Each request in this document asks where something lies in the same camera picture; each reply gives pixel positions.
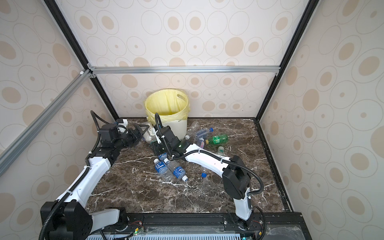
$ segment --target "yellow garbage bag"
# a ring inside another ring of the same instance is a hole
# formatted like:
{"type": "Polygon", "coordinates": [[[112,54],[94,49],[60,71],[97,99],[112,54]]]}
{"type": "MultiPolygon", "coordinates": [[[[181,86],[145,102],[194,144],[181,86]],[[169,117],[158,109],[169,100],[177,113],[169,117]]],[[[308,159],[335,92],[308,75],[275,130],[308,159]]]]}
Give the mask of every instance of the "yellow garbage bag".
{"type": "Polygon", "coordinates": [[[153,125],[155,113],[160,115],[162,123],[187,120],[189,108],[188,96],[177,89],[162,89],[151,94],[145,101],[147,119],[153,125]]]}

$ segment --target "white bucket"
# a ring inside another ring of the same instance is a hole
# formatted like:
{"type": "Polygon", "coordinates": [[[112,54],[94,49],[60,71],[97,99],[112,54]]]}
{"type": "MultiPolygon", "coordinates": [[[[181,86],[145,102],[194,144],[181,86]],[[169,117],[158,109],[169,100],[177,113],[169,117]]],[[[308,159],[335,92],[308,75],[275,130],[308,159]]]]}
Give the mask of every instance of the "white bucket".
{"type": "Polygon", "coordinates": [[[187,134],[187,120],[162,122],[163,126],[170,126],[173,134],[181,141],[187,134]]]}

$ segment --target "black metal frame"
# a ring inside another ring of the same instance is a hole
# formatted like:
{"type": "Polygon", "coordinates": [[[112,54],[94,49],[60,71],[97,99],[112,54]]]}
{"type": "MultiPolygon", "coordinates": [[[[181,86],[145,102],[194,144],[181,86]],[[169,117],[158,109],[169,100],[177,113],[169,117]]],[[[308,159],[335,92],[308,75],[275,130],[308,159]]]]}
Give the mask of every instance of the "black metal frame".
{"type": "Polygon", "coordinates": [[[263,144],[264,152],[265,152],[265,155],[267,157],[267,160],[268,160],[269,166],[271,168],[272,174],[275,178],[276,186],[277,186],[277,189],[279,191],[279,194],[280,194],[281,200],[283,202],[284,208],[286,211],[291,211],[291,212],[293,211],[291,202],[288,198],[284,184],[283,184],[281,177],[280,177],[280,174],[277,170],[275,160],[273,159],[273,156],[271,154],[271,150],[269,149],[269,146],[268,146],[267,141],[265,139],[263,130],[260,126],[260,120],[261,120],[261,118],[262,118],[262,116],[263,116],[263,114],[264,114],[264,112],[265,112],[265,110],[269,104],[269,101],[271,100],[271,98],[272,98],[272,96],[276,90],[277,85],[280,82],[280,79],[282,78],[282,76],[283,76],[283,74],[284,74],[284,72],[285,72],[285,70],[286,70],[286,68],[287,68],[287,66],[288,66],[288,64],[292,58],[293,53],[295,52],[297,45],[299,44],[299,41],[300,41],[300,39],[301,39],[305,29],[306,29],[311,17],[312,17],[314,10],[316,9],[318,2],[319,2],[319,0],[309,0],[307,6],[305,8],[305,11],[304,11],[304,13],[300,19],[300,22],[297,26],[297,29],[296,29],[295,33],[293,34],[292,40],[289,43],[287,51],[285,52],[284,57],[281,61],[280,71],[277,74],[277,76],[274,77],[272,84],[271,84],[270,88],[268,89],[268,92],[267,92],[267,94],[263,100],[263,103],[260,107],[260,110],[259,110],[256,118],[254,119],[257,133],[259,134],[260,140],[263,144]]]}
{"type": "Polygon", "coordinates": [[[309,0],[308,4],[304,10],[304,13],[301,16],[300,22],[297,25],[296,31],[293,34],[292,40],[288,45],[288,48],[287,48],[287,50],[283,56],[283,59],[281,60],[280,71],[277,74],[277,76],[274,77],[272,84],[271,84],[270,88],[268,89],[268,92],[267,92],[267,94],[263,100],[263,103],[260,107],[260,110],[257,113],[257,116],[256,116],[257,121],[260,121],[260,119],[262,118],[262,116],[265,112],[265,109],[267,108],[268,103],[271,100],[272,95],[275,92],[275,89],[276,89],[277,85],[279,84],[280,79],[283,76],[285,69],[287,68],[287,66],[288,66],[288,64],[292,58],[292,55],[295,52],[297,45],[299,44],[299,41],[300,41],[304,31],[305,31],[305,28],[307,27],[307,24],[310,21],[314,10],[316,9],[318,2],[319,2],[319,0],[309,0]]]}
{"type": "Polygon", "coordinates": [[[271,171],[272,171],[272,175],[275,178],[276,187],[279,191],[280,198],[281,198],[281,201],[283,202],[284,209],[286,212],[293,212],[291,202],[288,198],[287,192],[286,192],[285,187],[283,185],[283,181],[281,180],[279,171],[277,170],[277,166],[276,166],[275,160],[273,159],[273,156],[271,154],[271,150],[269,149],[268,144],[266,142],[266,139],[265,139],[265,136],[263,134],[263,130],[260,126],[260,123],[259,123],[259,121],[256,120],[256,118],[254,119],[253,122],[255,123],[257,133],[259,134],[261,143],[263,144],[265,157],[268,160],[269,167],[271,168],[271,171]]]}
{"type": "MultiPolygon", "coordinates": [[[[90,72],[92,73],[92,70],[88,66],[89,62],[87,57],[85,56],[83,50],[81,49],[79,43],[77,42],[73,32],[71,31],[67,21],[65,20],[55,0],[44,0],[44,2],[47,5],[49,11],[51,12],[53,18],[56,20],[57,25],[61,29],[61,32],[64,34],[65,38],[67,39],[68,43],[70,44],[71,48],[73,49],[74,53],[76,54],[83,68],[89,69],[90,72]]],[[[101,99],[104,101],[112,117],[115,120],[118,119],[119,115],[117,114],[115,108],[113,107],[110,99],[108,98],[106,92],[104,91],[104,88],[100,84],[100,81],[97,79],[96,75],[94,75],[91,78],[91,81],[95,86],[97,92],[100,94],[101,99]]]]}
{"type": "MultiPolygon", "coordinates": [[[[158,227],[216,227],[228,233],[239,233],[241,237],[251,237],[255,231],[262,231],[260,224],[255,223],[248,231],[241,230],[231,221],[229,213],[203,213],[203,214],[133,214],[128,213],[130,222],[141,221],[145,229],[158,227]]],[[[267,227],[273,225],[299,225],[306,240],[312,240],[307,225],[301,213],[283,212],[283,213],[264,213],[267,227]]],[[[251,215],[253,221],[262,220],[260,213],[255,212],[251,215]]],[[[107,226],[103,231],[111,234],[130,234],[135,231],[138,225],[129,225],[123,232],[117,232],[112,226],[107,226]]]]}

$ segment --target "empty water bottle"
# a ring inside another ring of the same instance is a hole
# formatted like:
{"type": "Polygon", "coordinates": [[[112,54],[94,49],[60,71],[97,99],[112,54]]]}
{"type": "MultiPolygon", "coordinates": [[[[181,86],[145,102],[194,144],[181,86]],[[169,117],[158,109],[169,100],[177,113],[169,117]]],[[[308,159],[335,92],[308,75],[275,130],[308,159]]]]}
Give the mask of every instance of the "empty water bottle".
{"type": "Polygon", "coordinates": [[[188,129],[188,132],[196,132],[199,129],[200,129],[199,122],[198,121],[193,121],[193,123],[191,124],[191,126],[188,129]]]}
{"type": "Polygon", "coordinates": [[[166,152],[159,155],[159,160],[160,161],[164,161],[164,159],[166,159],[166,158],[167,158],[167,153],[166,152]]]}
{"type": "Polygon", "coordinates": [[[213,128],[207,128],[207,127],[205,127],[205,128],[203,128],[203,129],[201,129],[201,130],[198,130],[198,131],[196,131],[196,132],[191,133],[191,137],[192,137],[194,140],[197,140],[197,139],[199,139],[199,138],[207,138],[208,135],[209,135],[211,132],[213,132],[213,131],[214,131],[213,128]]]}
{"type": "Polygon", "coordinates": [[[197,140],[197,143],[196,143],[196,145],[198,145],[199,147],[201,147],[201,148],[204,148],[204,146],[205,146],[205,140],[204,140],[204,138],[199,138],[198,140],[197,140]]]}
{"type": "Polygon", "coordinates": [[[217,155],[220,155],[220,156],[225,156],[224,154],[224,147],[220,146],[218,149],[217,149],[217,155]]]}
{"type": "Polygon", "coordinates": [[[170,161],[166,158],[164,159],[164,162],[177,179],[182,179],[184,182],[188,180],[184,168],[182,168],[176,161],[170,161]]]}
{"type": "Polygon", "coordinates": [[[200,170],[201,170],[201,177],[207,177],[208,169],[206,169],[203,166],[200,166],[200,170]]]}
{"type": "Polygon", "coordinates": [[[155,159],[153,161],[155,163],[155,169],[159,173],[159,175],[166,181],[170,182],[172,179],[172,173],[169,170],[169,168],[164,164],[164,162],[161,162],[159,159],[155,159]]]}

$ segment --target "trash can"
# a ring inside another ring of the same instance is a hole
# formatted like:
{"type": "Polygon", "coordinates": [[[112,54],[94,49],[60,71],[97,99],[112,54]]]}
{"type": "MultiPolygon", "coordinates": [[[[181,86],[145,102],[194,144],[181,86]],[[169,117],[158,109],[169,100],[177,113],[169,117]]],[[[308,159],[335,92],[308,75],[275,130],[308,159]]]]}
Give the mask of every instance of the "trash can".
{"type": "Polygon", "coordinates": [[[187,118],[190,111],[188,96],[177,89],[162,89],[145,101],[147,119],[156,124],[155,113],[160,115],[163,126],[170,126],[179,140],[187,134],[187,118]]]}

